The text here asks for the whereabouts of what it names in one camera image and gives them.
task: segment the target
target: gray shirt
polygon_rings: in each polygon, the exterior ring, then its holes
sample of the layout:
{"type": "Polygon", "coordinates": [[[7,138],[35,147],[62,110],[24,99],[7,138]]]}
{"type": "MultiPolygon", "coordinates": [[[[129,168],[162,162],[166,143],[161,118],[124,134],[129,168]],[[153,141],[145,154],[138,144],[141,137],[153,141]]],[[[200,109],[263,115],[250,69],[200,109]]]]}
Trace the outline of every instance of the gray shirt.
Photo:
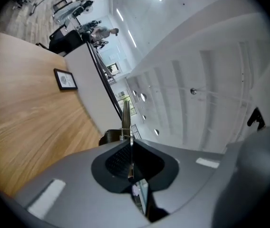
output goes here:
{"type": "Polygon", "coordinates": [[[99,30],[95,33],[95,36],[92,36],[92,39],[95,42],[107,38],[111,34],[110,30],[107,27],[96,27],[96,29],[99,30]]]}

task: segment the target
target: black picture frame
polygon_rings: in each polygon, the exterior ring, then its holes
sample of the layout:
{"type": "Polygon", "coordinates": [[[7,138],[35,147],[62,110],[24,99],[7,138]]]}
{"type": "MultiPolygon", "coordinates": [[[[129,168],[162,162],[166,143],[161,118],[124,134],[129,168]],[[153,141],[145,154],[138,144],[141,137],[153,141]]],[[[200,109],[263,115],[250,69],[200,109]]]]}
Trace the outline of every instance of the black picture frame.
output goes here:
{"type": "Polygon", "coordinates": [[[74,76],[73,76],[72,73],[70,73],[68,71],[64,71],[64,70],[60,70],[60,69],[54,68],[54,74],[55,74],[56,81],[57,81],[57,84],[58,84],[58,87],[59,87],[60,90],[75,90],[75,89],[78,89],[77,84],[75,82],[75,79],[74,79],[74,76]],[[63,74],[70,75],[71,78],[73,79],[73,83],[74,83],[75,87],[69,87],[69,86],[64,87],[63,86],[63,83],[61,82],[61,80],[59,78],[58,72],[63,73],[63,74]]]}

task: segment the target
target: gray wood floor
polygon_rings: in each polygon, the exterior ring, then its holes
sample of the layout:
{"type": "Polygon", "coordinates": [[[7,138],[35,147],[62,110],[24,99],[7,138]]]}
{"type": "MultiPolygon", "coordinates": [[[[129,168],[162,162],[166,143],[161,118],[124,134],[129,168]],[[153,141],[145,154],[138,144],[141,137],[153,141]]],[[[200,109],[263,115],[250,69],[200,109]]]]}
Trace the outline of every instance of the gray wood floor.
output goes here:
{"type": "MultiPolygon", "coordinates": [[[[49,36],[59,27],[52,17],[54,13],[53,5],[59,0],[44,0],[36,7],[35,13],[29,15],[32,10],[34,2],[41,2],[42,0],[30,0],[27,5],[23,5],[21,9],[12,9],[15,2],[9,1],[0,13],[0,32],[11,35],[22,40],[36,44],[38,42],[48,47],[49,36]]],[[[74,26],[78,26],[76,20],[67,28],[72,30],[74,26]]]]}

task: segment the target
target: wooden table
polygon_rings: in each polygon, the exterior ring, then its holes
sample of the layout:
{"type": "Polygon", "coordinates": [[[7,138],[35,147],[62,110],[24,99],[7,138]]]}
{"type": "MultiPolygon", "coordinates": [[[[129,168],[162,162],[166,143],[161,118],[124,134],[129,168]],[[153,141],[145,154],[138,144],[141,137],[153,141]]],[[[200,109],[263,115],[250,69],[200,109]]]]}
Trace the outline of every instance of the wooden table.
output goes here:
{"type": "Polygon", "coordinates": [[[101,137],[77,91],[61,92],[65,59],[0,33],[0,190],[13,195],[62,157],[101,137]]]}

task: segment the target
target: framed sign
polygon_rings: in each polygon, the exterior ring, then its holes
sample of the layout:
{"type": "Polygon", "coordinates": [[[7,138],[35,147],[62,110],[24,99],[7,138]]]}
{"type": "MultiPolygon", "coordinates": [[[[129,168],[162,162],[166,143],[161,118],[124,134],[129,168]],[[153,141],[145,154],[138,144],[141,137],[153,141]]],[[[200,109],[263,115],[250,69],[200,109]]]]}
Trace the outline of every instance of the framed sign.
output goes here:
{"type": "Polygon", "coordinates": [[[78,89],[72,73],[56,68],[54,73],[60,90],[78,89]]]}

